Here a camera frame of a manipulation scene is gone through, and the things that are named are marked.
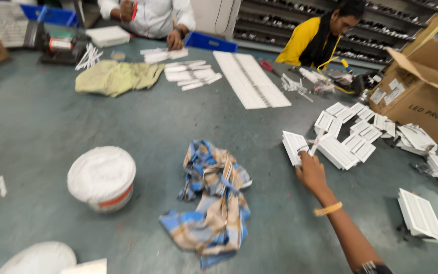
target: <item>red pen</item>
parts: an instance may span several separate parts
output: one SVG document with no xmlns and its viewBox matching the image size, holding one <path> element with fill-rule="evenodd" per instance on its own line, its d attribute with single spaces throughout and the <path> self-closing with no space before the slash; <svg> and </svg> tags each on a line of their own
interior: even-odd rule
<svg viewBox="0 0 438 274">
<path fill-rule="evenodd" d="M 133 16 L 131 17 L 131 21 L 134 21 L 134 18 L 136 17 L 136 10 L 138 9 L 138 1 L 136 1 L 133 5 Z"/>
</svg>

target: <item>workbench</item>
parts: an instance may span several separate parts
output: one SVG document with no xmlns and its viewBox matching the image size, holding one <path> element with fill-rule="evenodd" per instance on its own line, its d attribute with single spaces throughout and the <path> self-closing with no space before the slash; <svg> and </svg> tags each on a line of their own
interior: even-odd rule
<svg viewBox="0 0 438 274">
<path fill-rule="evenodd" d="M 128 62 L 141 62 L 140 49 L 156 47 L 166 45 L 133 38 L 104 49 L 103 56 L 109 59 L 116 49 Z M 252 213 L 248 236 L 235 257 L 206 273 L 350 273 L 328 219 L 313 215 L 319 204 L 297 181 L 281 140 L 282 130 L 313 138 L 323 109 L 338 101 L 350 106 L 355 98 L 309 95 L 310 103 L 285 92 L 290 107 L 246 110 L 225 77 L 182 91 L 164 75 L 148 90 L 110 98 L 75 92 L 74 67 L 39 64 L 38 52 L 10 55 L 0 63 L 0 176 L 8 190 L 0 196 L 0 267 L 28 246 L 55 240 L 73 248 L 78 262 L 107 258 L 110 274 L 201 273 L 196 255 L 179 250 L 158 217 L 196 208 L 199 199 L 186 203 L 177 195 L 188 145 L 205 139 L 229 150 L 253 178 L 244 193 Z M 202 49 L 190 48 L 175 61 L 198 59 L 222 72 L 212 52 Z M 289 67 L 273 65 L 280 73 Z M 348 134 L 344 125 L 339 140 Z M 84 152 L 109 145 L 128 151 L 137 173 L 131 201 L 101 215 L 70 195 L 67 172 Z M 396 230 L 403 219 L 398 189 L 428 199 L 438 217 L 438 180 L 410 167 L 423 158 L 382 139 L 374 145 L 366 163 L 349 171 L 318 152 L 327 184 L 393 273 L 438 273 L 438 244 L 411 236 L 405 241 Z"/>
</svg>

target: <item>crumpled cloth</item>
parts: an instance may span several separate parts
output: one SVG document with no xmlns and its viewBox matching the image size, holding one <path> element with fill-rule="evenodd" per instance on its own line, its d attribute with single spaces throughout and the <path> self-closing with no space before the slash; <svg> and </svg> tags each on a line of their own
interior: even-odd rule
<svg viewBox="0 0 438 274">
<path fill-rule="evenodd" d="M 150 88 L 165 65 L 102 60 L 76 78 L 76 91 L 116 97 L 131 89 Z"/>
<path fill-rule="evenodd" d="M 205 140 L 190 143 L 184 160 L 186 185 L 179 199 L 192 200 L 202 191 L 195 211 L 168 211 L 160 223 L 179 247 L 195 251 L 201 268 L 232 257 L 241 247 L 250 216 L 241 189 L 251 185 L 247 171 L 225 149 Z"/>
</svg>

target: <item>person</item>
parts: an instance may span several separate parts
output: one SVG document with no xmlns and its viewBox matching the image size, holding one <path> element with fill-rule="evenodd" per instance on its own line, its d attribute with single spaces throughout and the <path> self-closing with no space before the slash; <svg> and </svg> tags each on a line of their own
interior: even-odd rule
<svg viewBox="0 0 438 274">
<path fill-rule="evenodd" d="M 275 61 L 314 68 L 328 62 L 341 35 L 361 20 L 365 3 L 364 0 L 342 0 L 333 12 L 301 23 Z"/>
<path fill-rule="evenodd" d="M 102 18 L 121 21 L 139 36 L 167 41 L 168 50 L 184 47 L 182 39 L 195 29 L 190 0 L 99 0 Z M 172 11 L 177 12 L 173 27 Z"/>
<path fill-rule="evenodd" d="M 337 206 L 340 203 L 327 186 L 324 165 L 319 162 L 319 158 L 311 157 L 305 151 L 301 151 L 299 155 L 302 168 L 295 166 L 297 178 L 317 198 L 325 212 L 330 212 L 327 217 L 331 221 L 353 273 L 392 274 L 373 246 L 342 209 L 342 204 L 340 207 Z"/>
</svg>

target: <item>gold bangle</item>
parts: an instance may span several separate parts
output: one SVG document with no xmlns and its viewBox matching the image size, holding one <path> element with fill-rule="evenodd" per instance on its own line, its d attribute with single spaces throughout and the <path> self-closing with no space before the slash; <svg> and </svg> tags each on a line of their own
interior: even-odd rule
<svg viewBox="0 0 438 274">
<path fill-rule="evenodd" d="M 315 214 L 317 217 L 319 216 L 324 216 L 327 214 L 331 214 L 334 211 L 338 210 L 342 208 L 342 203 L 341 202 L 337 202 L 336 204 L 333 204 L 332 206 L 328 206 L 325 208 L 316 208 L 313 210 L 313 214 Z"/>
</svg>

